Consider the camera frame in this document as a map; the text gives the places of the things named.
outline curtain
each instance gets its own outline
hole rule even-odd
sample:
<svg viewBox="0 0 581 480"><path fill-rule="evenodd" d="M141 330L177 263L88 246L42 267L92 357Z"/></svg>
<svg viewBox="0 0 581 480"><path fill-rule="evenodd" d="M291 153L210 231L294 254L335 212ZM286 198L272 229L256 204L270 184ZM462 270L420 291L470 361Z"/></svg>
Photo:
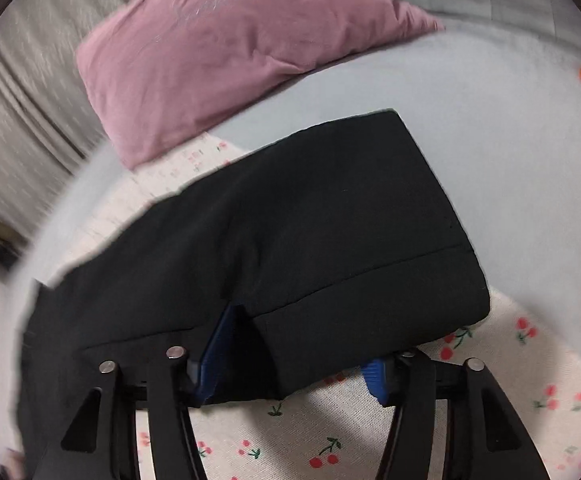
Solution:
<svg viewBox="0 0 581 480"><path fill-rule="evenodd" d="M104 136L75 48L128 0L14 0L0 17L0 220L31 237Z"/></svg>

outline bed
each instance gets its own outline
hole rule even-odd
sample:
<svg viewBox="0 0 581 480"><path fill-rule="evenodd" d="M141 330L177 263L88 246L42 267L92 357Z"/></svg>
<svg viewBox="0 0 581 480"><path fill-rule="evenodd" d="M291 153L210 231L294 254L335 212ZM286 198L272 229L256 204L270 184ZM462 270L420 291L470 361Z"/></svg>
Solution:
<svg viewBox="0 0 581 480"><path fill-rule="evenodd" d="M448 7L442 0L417 3L437 12L435 6ZM443 183L493 288L486 322L425 350L458 362L481 356L519 410L551 477L579 478L581 34L573 41L556 18L549 34L545 22L520 24L505 4L501 9L499 17L481 11L475 17L456 5L445 15L445 33L292 81L136 174L126 173L103 145L14 277L10 330L26 315L31 278L53 283L158 197L294 131L394 108ZM573 7L558 10L567 16ZM575 15L569 30L581 30ZM366 418L347 408L353 405ZM376 470L389 413L373 407L355 370L344 370L281 405L205 408L194 424L210 478L314 478L319 469L324 478L360 479ZM218 430L223 426L230 430ZM149 475L145 429L138 442ZM439 477L438 465L433 461L432 478Z"/></svg>

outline wrinkled pillow fabric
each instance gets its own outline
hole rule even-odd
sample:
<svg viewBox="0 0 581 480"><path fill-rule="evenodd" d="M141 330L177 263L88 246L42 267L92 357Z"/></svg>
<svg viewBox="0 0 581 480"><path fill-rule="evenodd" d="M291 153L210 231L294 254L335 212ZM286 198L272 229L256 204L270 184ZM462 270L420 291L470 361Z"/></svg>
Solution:
<svg viewBox="0 0 581 480"><path fill-rule="evenodd" d="M401 0L134 0L78 47L77 66L132 169L293 76L440 28Z"/></svg>

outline black fabric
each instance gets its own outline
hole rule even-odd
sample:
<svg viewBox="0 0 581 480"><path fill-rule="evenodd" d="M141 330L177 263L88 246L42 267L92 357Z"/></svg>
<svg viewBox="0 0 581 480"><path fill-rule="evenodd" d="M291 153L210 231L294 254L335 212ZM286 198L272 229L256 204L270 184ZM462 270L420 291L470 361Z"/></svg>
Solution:
<svg viewBox="0 0 581 480"><path fill-rule="evenodd" d="M489 294L395 112L314 126L152 206L40 291L18 407L29 466L99 362L173 344L199 360L228 304L243 309L215 402L281 398L446 335L485 317Z"/></svg>

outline gray curtain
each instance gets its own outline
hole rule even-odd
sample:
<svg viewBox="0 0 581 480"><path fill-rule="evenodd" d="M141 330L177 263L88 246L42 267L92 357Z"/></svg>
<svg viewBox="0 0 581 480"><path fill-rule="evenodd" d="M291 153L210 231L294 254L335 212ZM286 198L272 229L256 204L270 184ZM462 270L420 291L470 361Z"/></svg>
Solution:
<svg viewBox="0 0 581 480"><path fill-rule="evenodd" d="M0 17L0 219L30 237L103 138L75 47L128 0L14 0Z"/></svg>

